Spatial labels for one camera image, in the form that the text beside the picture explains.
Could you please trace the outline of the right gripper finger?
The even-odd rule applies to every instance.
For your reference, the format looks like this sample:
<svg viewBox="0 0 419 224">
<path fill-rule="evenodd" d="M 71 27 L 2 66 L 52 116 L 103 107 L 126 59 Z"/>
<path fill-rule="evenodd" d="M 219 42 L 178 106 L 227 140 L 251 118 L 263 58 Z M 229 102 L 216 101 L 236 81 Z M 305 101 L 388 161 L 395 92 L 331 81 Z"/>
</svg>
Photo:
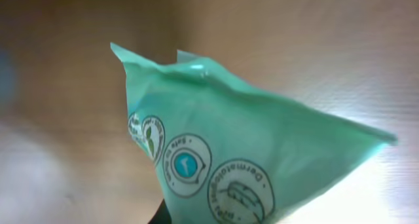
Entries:
<svg viewBox="0 0 419 224">
<path fill-rule="evenodd" d="M 148 222 L 148 224 L 172 224 L 172 218 L 168 211 L 165 200 L 162 200 L 158 210 Z"/>
</svg>

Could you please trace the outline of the teal wet wipes packet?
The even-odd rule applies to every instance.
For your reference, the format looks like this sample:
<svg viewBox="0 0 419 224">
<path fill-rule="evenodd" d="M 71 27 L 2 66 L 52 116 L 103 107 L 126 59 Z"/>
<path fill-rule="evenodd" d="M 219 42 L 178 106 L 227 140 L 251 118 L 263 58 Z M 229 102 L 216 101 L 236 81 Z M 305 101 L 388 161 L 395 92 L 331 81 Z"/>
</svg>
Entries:
<svg viewBox="0 0 419 224">
<path fill-rule="evenodd" d="M 179 51 L 163 65 L 111 50 L 126 73 L 128 132 L 154 164 L 171 223 L 276 223 L 397 141 L 208 57 Z"/>
</svg>

